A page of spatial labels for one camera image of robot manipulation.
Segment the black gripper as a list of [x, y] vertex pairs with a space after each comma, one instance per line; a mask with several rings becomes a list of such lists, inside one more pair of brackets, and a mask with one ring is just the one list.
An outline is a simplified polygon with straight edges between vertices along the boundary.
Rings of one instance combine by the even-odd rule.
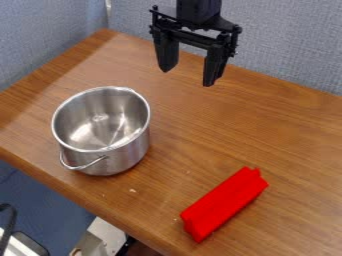
[[179, 44], [207, 50], [203, 85], [222, 77], [230, 54], [237, 53], [242, 27], [221, 15], [222, 0], [177, 0], [175, 7], [154, 5], [150, 9], [158, 65], [169, 72], [179, 62]]

